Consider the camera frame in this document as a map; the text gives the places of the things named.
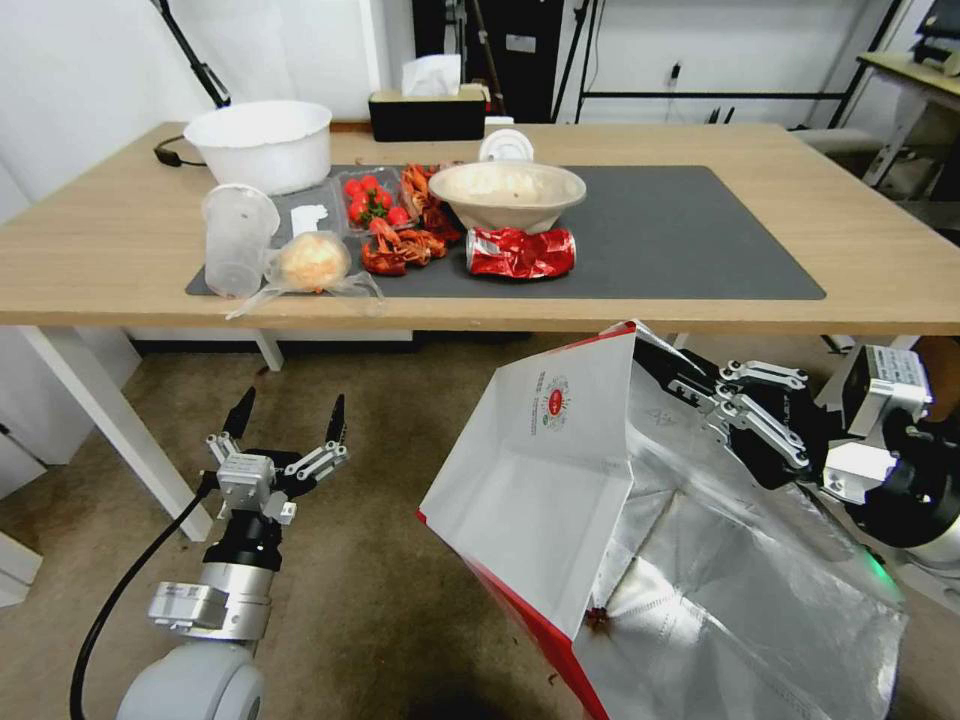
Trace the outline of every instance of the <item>brown carpet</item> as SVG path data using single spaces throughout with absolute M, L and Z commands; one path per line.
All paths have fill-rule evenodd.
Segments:
M 414 511 L 493 370 L 576 339 L 436 335 L 416 352 L 351 349 L 288 357 L 257 376 L 254 354 L 151 355 L 125 392 L 184 477 L 212 468 L 203 439 L 256 380 L 248 447 L 306 451 L 347 395 L 351 462 L 299 500 L 257 664 L 266 717 L 581 718 L 576 698 Z M 812 339 L 698 339 L 716 359 L 792 358 L 828 372 Z M 207 508 L 216 513 L 212 496 Z M 44 556 L 27 601 L 0 610 L 0 717 L 67 716 L 77 649 L 130 562 L 168 518 L 99 433 L 67 467 L 0 501 L 0 530 Z M 221 525 L 215 525 L 216 539 Z M 195 582 L 206 543 L 174 536 L 134 580 L 87 676 L 91 720 L 176 644 L 146 608 L 160 580 Z M 960 620 L 910 594 L 893 717 L 960 716 Z

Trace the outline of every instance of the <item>dark gray mat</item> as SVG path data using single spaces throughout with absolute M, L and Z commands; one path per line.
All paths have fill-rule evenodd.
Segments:
M 398 278 L 377 277 L 384 295 L 718 300 L 819 300 L 826 295 L 709 168 L 571 170 L 586 182 L 587 198 L 558 222 L 577 242 L 577 265 L 569 275 L 533 282 L 472 276 L 460 242 L 446 258 L 425 268 L 410 268 Z M 275 247 L 290 239 L 290 208 L 319 202 L 323 187 L 274 198 L 282 218 Z M 345 242 L 360 269 L 362 239 Z M 202 268 L 186 291 L 212 294 Z

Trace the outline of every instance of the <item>wall outlet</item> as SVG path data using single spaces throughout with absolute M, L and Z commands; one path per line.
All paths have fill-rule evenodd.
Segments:
M 676 87 L 677 80 L 680 79 L 680 70 L 682 69 L 683 65 L 679 60 L 677 60 L 673 64 L 673 67 L 670 68 L 669 72 L 667 72 L 667 77 L 664 84 L 669 88 Z

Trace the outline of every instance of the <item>printed logo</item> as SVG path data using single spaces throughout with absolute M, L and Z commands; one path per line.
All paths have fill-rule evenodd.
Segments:
M 550 430 L 559 430 L 567 422 L 570 407 L 570 386 L 567 378 L 558 375 L 546 383 L 541 396 L 541 423 Z

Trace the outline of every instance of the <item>paper bowl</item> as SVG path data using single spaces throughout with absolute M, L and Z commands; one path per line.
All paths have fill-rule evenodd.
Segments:
M 468 229 L 543 232 L 566 208 L 583 202 L 587 186 L 563 168 L 502 160 L 441 170 L 430 178 L 430 192 L 448 202 Z

